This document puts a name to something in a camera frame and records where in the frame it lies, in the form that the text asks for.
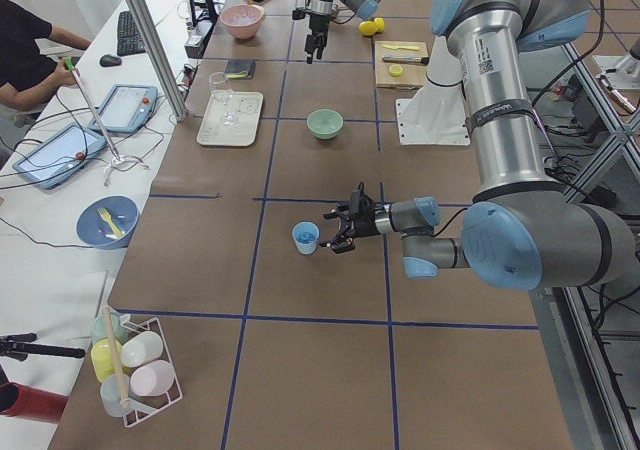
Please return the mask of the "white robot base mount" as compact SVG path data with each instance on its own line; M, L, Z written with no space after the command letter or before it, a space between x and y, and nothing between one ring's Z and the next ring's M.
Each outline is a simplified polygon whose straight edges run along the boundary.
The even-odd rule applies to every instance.
M423 87L396 100L396 117L401 145L470 145L461 66L444 37L435 39Z

